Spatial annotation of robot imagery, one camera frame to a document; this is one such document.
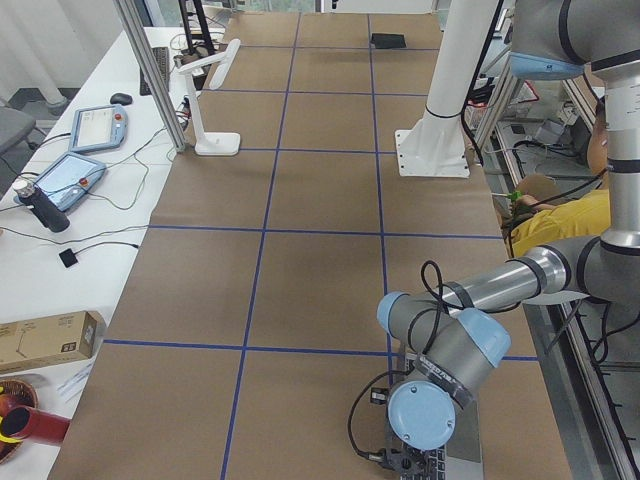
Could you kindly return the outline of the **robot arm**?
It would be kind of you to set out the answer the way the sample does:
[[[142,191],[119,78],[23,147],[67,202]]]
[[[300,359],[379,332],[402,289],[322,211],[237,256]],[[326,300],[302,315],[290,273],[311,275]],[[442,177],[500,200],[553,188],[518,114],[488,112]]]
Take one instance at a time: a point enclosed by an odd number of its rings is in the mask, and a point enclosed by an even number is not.
[[[386,445],[373,455],[404,479],[441,479],[445,445],[511,339],[495,314],[521,302],[584,295],[639,309],[639,5],[520,1],[510,66],[521,79],[590,70],[605,88],[611,223],[601,234],[537,241],[502,266],[421,295],[387,294],[377,318],[410,353],[386,396]]]

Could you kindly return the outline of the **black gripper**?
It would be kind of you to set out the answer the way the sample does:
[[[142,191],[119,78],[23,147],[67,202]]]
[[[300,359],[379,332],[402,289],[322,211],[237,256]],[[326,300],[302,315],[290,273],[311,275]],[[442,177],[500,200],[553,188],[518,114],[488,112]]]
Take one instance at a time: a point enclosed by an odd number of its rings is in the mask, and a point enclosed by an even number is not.
[[[380,466],[399,474],[401,479],[438,479],[439,453],[438,449],[422,451],[413,447],[378,451]]]

